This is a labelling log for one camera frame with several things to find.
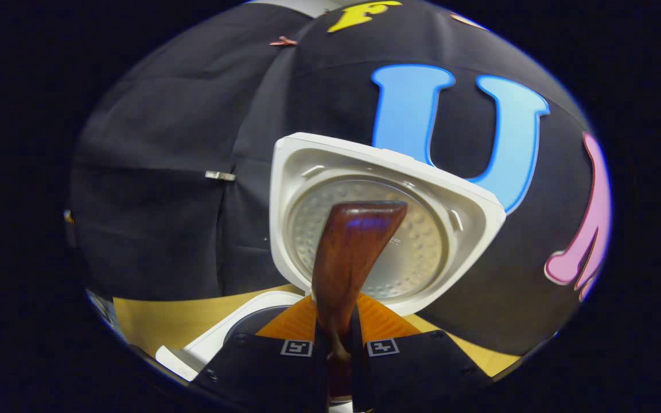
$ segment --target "orange gripper pad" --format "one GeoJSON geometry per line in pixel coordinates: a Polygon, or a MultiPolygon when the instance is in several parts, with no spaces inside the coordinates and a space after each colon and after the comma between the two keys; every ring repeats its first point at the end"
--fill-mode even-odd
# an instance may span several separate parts
{"type": "Polygon", "coordinates": [[[264,326],[258,336],[284,340],[315,341],[315,314],[317,309],[308,295],[264,326]]]}
{"type": "Polygon", "coordinates": [[[369,341],[420,334],[420,331],[409,321],[369,295],[359,294],[356,305],[359,307],[361,337],[364,345],[369,341]]]}

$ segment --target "yellow letter f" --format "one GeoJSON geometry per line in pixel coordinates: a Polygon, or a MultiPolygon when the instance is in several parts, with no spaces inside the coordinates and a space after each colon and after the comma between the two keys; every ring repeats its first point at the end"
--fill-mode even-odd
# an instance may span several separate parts
{"type": "Polygon", "coordinates": [[[338,23],[328,29],[328,33],[338,32],[339,30],[345,29],[347,27],[356,26],[356,24],[362,24],[367,21],[372,20],[367,13],[372,15],[378,15],[379,13],[384,13],[389,7],[387,6],[401,6],[400,2],[372,2],[372,3],[363,3],[362,5],[351,6],[344,9],[344,13],[341,16],[341,19],[338,20],[338,23]]]}

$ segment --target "inner lid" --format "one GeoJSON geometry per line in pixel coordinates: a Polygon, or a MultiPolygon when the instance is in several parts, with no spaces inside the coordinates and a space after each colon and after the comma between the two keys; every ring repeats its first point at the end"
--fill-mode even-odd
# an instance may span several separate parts
{"type": "Polygon", "coordinates": [[[453,249],[437,214],[406,186],[374,177],[324,181],[307,190],[289,213],[287,249],[302,276],[312,279],[315,253],[331,207],[349,201],[404,201],[407,215],[374,264],[362,293],[404,300],[427,287],[453,249]]]}

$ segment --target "white lid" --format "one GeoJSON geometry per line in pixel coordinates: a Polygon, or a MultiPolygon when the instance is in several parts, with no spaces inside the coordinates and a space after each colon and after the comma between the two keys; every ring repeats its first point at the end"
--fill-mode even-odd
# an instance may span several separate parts
{"type": "Polygon", "coordinates": [[[277,141],[272,161],[270,239],[277,269],[309,294],[330,208],[377,199],[407,201],[409,212],[362,293],[401,316],[420,311],[456,283],[506,219],[489,191],[412,157],[295,133],[277,141]]]}

